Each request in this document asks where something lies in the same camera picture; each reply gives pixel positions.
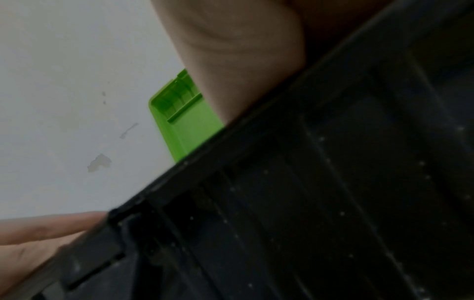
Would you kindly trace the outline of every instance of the black container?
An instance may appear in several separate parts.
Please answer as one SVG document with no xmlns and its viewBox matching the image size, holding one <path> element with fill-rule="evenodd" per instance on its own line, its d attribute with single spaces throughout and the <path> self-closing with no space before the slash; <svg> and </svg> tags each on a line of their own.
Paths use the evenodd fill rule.
<svg viewBox="0 0 474 300">
<path fill-rule="evenodd" d="M 5 299 L 473 299 L 474 0 L 398 0 Z"/>
</svg>

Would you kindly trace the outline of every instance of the human hand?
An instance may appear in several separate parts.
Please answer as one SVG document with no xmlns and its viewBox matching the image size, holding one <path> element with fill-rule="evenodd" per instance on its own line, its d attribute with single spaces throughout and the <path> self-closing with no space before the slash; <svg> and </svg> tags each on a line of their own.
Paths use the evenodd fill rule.
<svg viewBox="0 0 474 300">
<path fill-rule="evenodd" d="M 94 212 L 0 220 L 0 296 L 105 216 Z"/>
<path fill-rule="evenodd" d="M 152 0 L 188 72 L 228 123 L 390 0 Z"/>
</svg>

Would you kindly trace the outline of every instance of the green tray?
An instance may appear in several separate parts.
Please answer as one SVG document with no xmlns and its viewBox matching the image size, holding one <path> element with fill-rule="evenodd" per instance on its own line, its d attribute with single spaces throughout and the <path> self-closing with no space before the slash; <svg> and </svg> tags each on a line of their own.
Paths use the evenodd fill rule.
<svg viewBox="0 0 474 300">
<path fill-rule="evenodd" d="M 156 93 L 148 106 L 176 162 L 224 127 L 186 70 Z"/>
</svg>

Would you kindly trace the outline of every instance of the peeling paint patch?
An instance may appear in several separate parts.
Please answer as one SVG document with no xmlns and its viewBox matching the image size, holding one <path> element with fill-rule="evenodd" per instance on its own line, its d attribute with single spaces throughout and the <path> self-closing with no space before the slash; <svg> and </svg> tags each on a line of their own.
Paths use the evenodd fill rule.
<svg viewBox="0 0 474 300">
<path fill-rule="evenodd" d="M 104 168 L 109 168 L 111 164 L 112 160 L 101 153 L 95 158 L 95 160 L 90 162 L 90 165 L 87 166 L 87 170 L 89 171 L 89 173 L 91 173 L 97 171 L 100 166 L 103 166 Z"/>
<path fill-rule="evenodd" d="M 133 124 L 129 129 L 125 130 L 125 132 L 121 134 L 120 138 L 121 138 L 121 139 L 125 139 L 125 136 L 127 135 L 127 133 L 128 133 L 130 130 L 134 129 L 136 126 L 138 126 L 138 123 Z"/>
</svg>

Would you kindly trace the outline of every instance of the white wall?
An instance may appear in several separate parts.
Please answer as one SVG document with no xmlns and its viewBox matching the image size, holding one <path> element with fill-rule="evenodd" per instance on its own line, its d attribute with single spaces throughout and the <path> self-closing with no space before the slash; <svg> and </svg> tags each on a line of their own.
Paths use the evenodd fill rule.
<svg viewBox="0 0 474 300">
<path fill-rule="evenodd" d="M 0 1 L 0 218 L 109 210 L 166 171 L 148 100 L 182 69 L 149 0 Z"/>
</svg>

